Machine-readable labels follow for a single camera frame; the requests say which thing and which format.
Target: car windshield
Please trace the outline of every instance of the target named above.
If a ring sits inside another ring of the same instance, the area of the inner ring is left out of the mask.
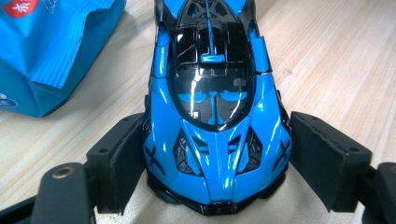
[[[185,119],[221,131],[251,107],[253,75],[245,63],[191,63],[171,71],[168,82]]]

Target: blue toy car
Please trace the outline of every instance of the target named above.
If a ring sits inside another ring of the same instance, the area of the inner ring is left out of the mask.
[[[144,116],[148,185],[234,214],[285,179],[291,138],[253,0],[156,0]]]

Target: blue plastic bag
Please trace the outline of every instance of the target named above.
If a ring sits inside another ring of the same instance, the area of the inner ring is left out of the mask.
[[[125,0],[0,0],[0,109],[42,117],[89,71]]]

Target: wood grain surface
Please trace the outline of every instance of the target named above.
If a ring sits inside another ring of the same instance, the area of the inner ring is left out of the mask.
[[[396,1],[256,0],[257,20],[288,112],[329,122],[396,161]],[[37,193],[48,169],[85,153],[120,119],[144,111],[154,49],[153,1],[130,0],[106,46],[69,101],[41,119],[0,111],[0,209]],[[124,216],[99,223],[361,223],[328,213],[291,166],[268,200],[234,216],[203,217],[167,204],[143,173]]]

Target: model car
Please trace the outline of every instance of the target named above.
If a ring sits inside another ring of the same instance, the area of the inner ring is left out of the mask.
[[[148,185],[204,215],[234,214],[285,179],[290,121],[253,0],[155,2],[143,118]]]

